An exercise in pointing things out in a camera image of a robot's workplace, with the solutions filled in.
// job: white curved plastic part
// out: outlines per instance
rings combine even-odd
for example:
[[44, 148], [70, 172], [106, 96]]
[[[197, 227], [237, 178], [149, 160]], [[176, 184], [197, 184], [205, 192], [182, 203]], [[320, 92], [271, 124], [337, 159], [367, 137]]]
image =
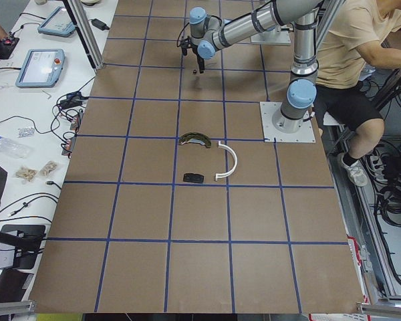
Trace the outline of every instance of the white curved plastic part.
[[232, 173], [236, 169], [236, 166], [238, 165], [238, 157], [236, 156], [236, 153], [235, 153], [235, 151], [233, 149], [231, 149], [227, 145], [221, 144], [221, 140], [219, 140], [219, 148], [227, 150], [233, 156], [234, 165], [233, 165], [233, 168], [231, 170], [229, 170], [228, 172], [225, 172], [225, 173], [222, 173], [222, 174], [216, 173], [215, 174], [215, 181], [217, 181], [218, 179], [223, 179], [225, 177], [228, 177], [228, 176], [232, 175]]

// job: plastic bottle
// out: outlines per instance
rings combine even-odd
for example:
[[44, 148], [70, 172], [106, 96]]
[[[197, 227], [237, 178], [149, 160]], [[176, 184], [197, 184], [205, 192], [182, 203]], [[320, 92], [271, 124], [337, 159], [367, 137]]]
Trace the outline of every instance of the plastic bottle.
[[0, 136], [0, 152], [14, 158], [26, 158], [31, 152], [31, 147]]

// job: shoe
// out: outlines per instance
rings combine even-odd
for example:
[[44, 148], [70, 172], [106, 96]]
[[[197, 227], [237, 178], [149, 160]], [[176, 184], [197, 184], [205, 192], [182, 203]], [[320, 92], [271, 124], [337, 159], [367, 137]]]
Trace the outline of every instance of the shoe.
[[344, 152], [337, 155], [337, 163], [348, 172], [349, 180], [356, 186], [366, 186], [368, 184], [368, 177], [361, 163], [357, 160], [352, 166], [348, 166], [343, 163], [344, 155]]

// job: white desk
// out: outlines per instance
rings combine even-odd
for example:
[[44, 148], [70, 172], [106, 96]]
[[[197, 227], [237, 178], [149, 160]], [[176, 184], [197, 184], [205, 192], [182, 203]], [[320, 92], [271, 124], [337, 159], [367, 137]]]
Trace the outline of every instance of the white desk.
[[[102, 0], [93, 7], [85, 7], [88, 19], [97, 18], [111, 25], [114, 11], [118, 0]], [[62, 6], [60, 1], [48, 1], [45, 5], [36, 5], [34, 1], [30, 1], [24, 12], [47, 17], [57, 6]], [[19, 27], [28, 22], [41, 22], [41, 19], [22, 15], [12, 31], [18, 30]], [[106, 42], [108, 31], [101, 31], [92, 28], [94, 36], [98, 42], [98, 46], [102, 51]], [[21, 89], [15, 86], [18, 76], [17, 70], [0, 71], [0, 121], [8, 117], [18, 115], [31, 118], [35, 121], [39, 131], [46, 132], [50, 129], [53, 120], [52, 106], [55, 101], [62, 95], [78, 90], [90, 78], [95, 76], [94, 70], [86, 57], [82, 43], [76, 32], [68, 38], [56, 37], [52, 35], [40, 34], [37, 32], [36, 25], [26, 25], [21, 31], [15, 34], [20, 38], [11, 59], [1, 60], [0, 67], [21, 67], [29, 49], [52, 49], [60, 48], [65, 52], [65, 64], [58, 83], [53, 88], [30, 88]], [[83, 90], [82, 94], [88, 96], [93, 82], [90, 82]], [[69, 130], [70, 123], [60, 120], [61, 126], [56, 130], [58, 135]], [[0, 166], [8, 172], [7, 183], [3, 197], [1, 199], [1, 208], [12, 203], [13, 201], [26, 195], [38, 192], [47, 192], [59, 195], [59, 189], [53, 185], [46, 185], [47, 179], [36, 177], [32, 182], [23, 184], [23, 180], [15, 177], [15, 172], [21, 165], [31, 169], [41, 169], [48, 161], [55, 161], [60, 164], [50, 179], [58, 185], [62, 185], [65, 173], [67, 171], [69, 159], [61, 155], [60, 140], [52, 133], [38, 134], [27, 138], [18, 138], [18, 128], [32, 126], [28, 120], [14, 118], [3, 124], [0, 124], [0, 136], [11, 138], [26, 144], [33, 148], [33, 152], [25, 159], [14, 159], [5, 154], [0, 153]], [[8, 210], [0, 214], [0, 219], [7, 219], [7, 214], [14, 211], [22, 205], [18, 202]], [[53, 218], [55, 211], [55, 203], [50, 199], [39, 199], [34, 201], [30, 206], [14, 217], [23, 217], [30, 215], [41, 215]], [[46, 231], [49, 231], [49, 223], [43, 219], [21, 219], [4, 224], [45, 224]], [[32, 270], [23, 271], [36, 273], [40, 259], [36, 261], [36, 265]], [[24, 300], [28, 298], [33, 282], [31, 282], [28, 291], [26, 291]]]

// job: grid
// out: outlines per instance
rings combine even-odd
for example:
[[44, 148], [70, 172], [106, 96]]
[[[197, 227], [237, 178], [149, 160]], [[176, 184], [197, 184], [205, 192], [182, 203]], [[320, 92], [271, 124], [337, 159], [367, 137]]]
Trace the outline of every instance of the grid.
[[[258, 101], [282, 100], [292, 47], [243, 41], [203, 75], [175, 47], [191, 7], [237, 17], [258, 4], [119, 2], [31, 293], [38, 312], [356, 310], [322, 145], [263, 142]], [[213, 147], [179, 146], [189, 131]], [[240, 163], [214, 182], [232, 166], [218, 140]], [[205, 184], [182, 181], [193, 171]]]

